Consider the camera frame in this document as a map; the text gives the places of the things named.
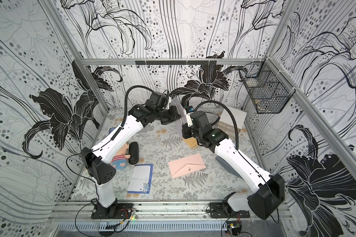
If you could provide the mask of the white blue-bordered letter paper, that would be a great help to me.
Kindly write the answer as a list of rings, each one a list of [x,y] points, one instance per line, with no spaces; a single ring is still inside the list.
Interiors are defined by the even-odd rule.
[[[128,193],[149,194],[153,173],[152,164],[135,165],[130,179]]]

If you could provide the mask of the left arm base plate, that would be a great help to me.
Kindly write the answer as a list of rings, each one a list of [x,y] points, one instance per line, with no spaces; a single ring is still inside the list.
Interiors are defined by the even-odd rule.
[[[113,203],[105,208],[100,203],[94,205],[92,219],[127,219],[133,211],[132,203]]]

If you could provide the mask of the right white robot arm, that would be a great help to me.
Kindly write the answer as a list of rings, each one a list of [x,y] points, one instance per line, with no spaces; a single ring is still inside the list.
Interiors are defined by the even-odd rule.
[[[279,175],[271,175],[250,160],[238,146],[238,126],[231,109],[221,102],[212,101],[224,108],[232,121],[235,140],[219,128],[213,128],[204,111],[179,106],[183,138],[195,138],[198,146],[210,149],[221,157],[247,183],[252,195],[247,197],[248,206],[260,219],[266,220],[285,200],[285,181]]]

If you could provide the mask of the yellow kraft envelope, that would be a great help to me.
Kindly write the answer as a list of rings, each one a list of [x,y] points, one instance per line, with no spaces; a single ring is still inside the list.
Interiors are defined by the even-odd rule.
[[[196,148],[198,147],[197,140],[195,138],[187,138],[183,139],[183,141],[190,147],[190,148]]]

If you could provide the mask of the lilac grey envelope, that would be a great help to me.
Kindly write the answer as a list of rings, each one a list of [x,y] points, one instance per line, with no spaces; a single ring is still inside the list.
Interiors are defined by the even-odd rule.
[[[178,131],[178,134],[181,138],[186,139],[186,131],[187,131],[187,115],[183,106],[180,103],[178,97],[174,97],[170,102],[170,109],[173,110],[174,115],[177,117],[175,120],[175,125]]]

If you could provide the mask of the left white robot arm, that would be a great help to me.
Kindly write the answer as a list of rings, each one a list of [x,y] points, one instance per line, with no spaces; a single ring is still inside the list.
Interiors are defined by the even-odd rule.
[[[128,111],[128,95],[136,88],[147,89],[152,94],[146,102],[137,104]],[[152,91],[152,89],[145,86],[133,86],[129,88],[125,95],[122,123],[101,142],[92,148],[84,148],[81,151],[84,165],[96,185],[98,203],[103,208],[109,208],[117,200],[112,188],[112,181],[116,174],[116,169],[111,165],[113,157],[132,136],[148,124],[157,120],[162,125],[166,125],[179,120],[181,116],[178,113],[177,107],[171,106],[170,103],[171,97],[169,92],[160,93]]]

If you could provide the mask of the dark grey envelope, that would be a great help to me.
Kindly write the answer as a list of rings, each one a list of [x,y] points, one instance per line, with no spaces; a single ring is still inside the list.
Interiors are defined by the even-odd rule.
[[[215,158],[215,160],[230,174],[241,178],[241,176],[234,170],[234,168],[231,167],[231,165],[229,165],[223,158],[221,158],[220,156],[217,156]]]

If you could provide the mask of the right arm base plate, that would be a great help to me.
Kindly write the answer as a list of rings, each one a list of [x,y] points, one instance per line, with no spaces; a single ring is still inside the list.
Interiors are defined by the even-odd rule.
[[[238,214],[236,211],[233,211],[231,207],[224,202],[211,202],[206,208],[206,212],[210,214],[213,219],[222,219],[222,218],[250,218],[249,211],[242,210]]]

